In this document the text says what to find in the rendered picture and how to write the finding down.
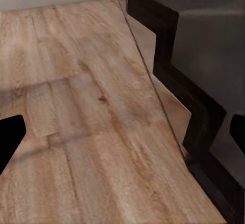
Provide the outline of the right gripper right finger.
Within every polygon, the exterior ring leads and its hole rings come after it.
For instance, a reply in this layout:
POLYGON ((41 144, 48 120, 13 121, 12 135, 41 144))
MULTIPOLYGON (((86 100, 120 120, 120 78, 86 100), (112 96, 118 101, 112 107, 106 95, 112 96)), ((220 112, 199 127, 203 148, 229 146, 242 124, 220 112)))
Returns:
POLYGON ((233 115, 229 133, 245 154, 245 116, 233 115))

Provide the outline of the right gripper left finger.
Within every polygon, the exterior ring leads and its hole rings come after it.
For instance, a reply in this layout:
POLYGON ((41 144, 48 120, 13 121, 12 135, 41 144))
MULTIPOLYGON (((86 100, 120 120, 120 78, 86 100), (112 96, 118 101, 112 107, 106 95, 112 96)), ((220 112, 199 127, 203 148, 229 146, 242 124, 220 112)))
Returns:
POLYGON ((26 134, 22 115, 0 120, 0 175, 26 134))

